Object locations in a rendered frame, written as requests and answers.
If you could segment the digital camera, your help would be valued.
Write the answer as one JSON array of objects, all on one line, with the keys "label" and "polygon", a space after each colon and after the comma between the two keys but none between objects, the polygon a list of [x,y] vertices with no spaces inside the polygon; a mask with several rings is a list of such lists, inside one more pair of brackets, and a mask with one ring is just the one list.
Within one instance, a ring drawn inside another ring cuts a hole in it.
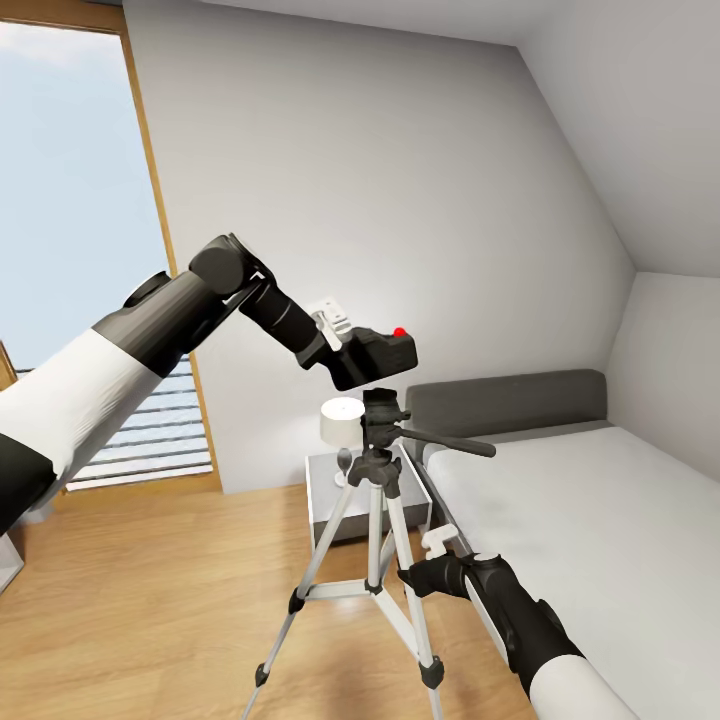
[{"label": "digital camera", "polygon": [[342,342],[341,348],[331,353],[343,366],[341,372],[328,368],[339,392],[418,366],[414,338],[403,327],[396,327],[393,335],[380,334],[372,328],[352,327],[352,340]]}]

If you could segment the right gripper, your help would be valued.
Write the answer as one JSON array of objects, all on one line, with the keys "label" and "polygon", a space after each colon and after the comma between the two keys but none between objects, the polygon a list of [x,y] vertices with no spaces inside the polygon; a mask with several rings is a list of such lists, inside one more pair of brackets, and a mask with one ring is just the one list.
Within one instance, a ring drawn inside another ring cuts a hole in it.
[{"label": "right gripper", "polygon": [[410,566],[410,569],[398,570],[398,576],[403,583],[414,587],[416,596],[421,599],[435,591],[443,592],[452,596],[455,594],[450,590],[447,583],[448,564],[457,558],[452,549],[446,550],[446,554],[430,560],[422,560]]}]

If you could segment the camera tripod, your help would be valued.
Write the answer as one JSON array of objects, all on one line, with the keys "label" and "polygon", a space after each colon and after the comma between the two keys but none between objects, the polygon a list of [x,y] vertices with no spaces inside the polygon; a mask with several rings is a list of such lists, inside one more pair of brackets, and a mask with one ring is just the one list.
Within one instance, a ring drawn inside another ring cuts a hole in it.
[{"label": "camera tripod", "polygon": [[[304,604],[307,601],[362,596],[369,596],[376,601],[376,604],[418,661],[422,682],[428,687],[434,720],[444,720],[438,692],[438,686],[444,680],[444,665],[439,656],[432,655],[422,600],[416,596],[414,587],[403,583],[413,622],[413,625],[411,625],[383,586],[395,551],[398,554],[397,560],[400,570],[409,570],[410,566],[415,564],[412,558],[398,484],[399,476],[402,473],[401,457],[397,457],[393,461],[393,452],[389,451],[388,448],[405,436],[445,445],[454,450],[493,458],[496,456],[496,446],[485,442],[434,436],[403,429],[402,422],[410,420],[411,410],[401,411],[396,397],[397,390],[392,389],[375,387],[373,390],[363,391],[365,415],[361,417],[360,422],[363,426],[363,443],[359,447],[363,450],[362,456],[358,456],[351,465],[351,469],[349,469],[346,485],[343,487],[330,521],[322,534],[319,544],[315,547],[314,555],[301,584],[293,591],[290,598],[288,615],[272,651],[267,661],[260,664],[256,670],[256,687],[241,720],[246,720],[248,717],[261,687],[269,678],[270,668],[280,651],[288,630],[297,612],[302,610]],[[363,478],[369,478],[370,483],[368,579],[312,584],[352,496]],[[382,546],[384,498],[386,499],[390,519],[390,531],[385,544]]]}]

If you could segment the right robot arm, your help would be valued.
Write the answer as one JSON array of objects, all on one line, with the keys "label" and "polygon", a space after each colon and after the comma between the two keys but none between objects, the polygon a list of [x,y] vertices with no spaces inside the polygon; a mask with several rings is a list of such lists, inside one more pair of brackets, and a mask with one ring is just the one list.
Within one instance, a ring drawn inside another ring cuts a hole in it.
[{"label": "right robot arm", "polygon": [[474,603],[539,720],[641,720],[567,637],[555,610],[536,602],[500,553],[462,558],[444,546],[452,523],[426,532],[426,559],[398,570],[421,599],[435,591]]}]

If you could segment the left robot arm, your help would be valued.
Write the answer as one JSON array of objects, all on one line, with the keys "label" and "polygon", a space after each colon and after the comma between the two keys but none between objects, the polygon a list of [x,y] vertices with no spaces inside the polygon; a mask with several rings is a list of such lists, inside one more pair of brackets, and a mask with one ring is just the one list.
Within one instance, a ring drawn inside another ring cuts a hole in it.
[{"label": "left robot arm", "polygon": [[56,497],[237,309],[303,369],[343,370],[322,332],[326,320],[340,342],[352,340],[334,298],[303,309],[242,237],[218,236],[188,271],[152,274],[121,309],[0,393],[0,539],[25,511]]}]

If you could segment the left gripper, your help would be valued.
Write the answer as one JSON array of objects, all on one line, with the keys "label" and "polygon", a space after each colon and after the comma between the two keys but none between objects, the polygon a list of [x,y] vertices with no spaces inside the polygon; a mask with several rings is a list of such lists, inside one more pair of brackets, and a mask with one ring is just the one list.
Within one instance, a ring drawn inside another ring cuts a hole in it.
[{"label": "left gripper", "polygon": [[280,320],[272,327],[263,329],[291,350],[303,369],[308,371],[321,363],[336,372],[343,370],[343,366],[331,353],[327,338],[316,326],[316,321],[296,301],[289,299],[289,306]]}]

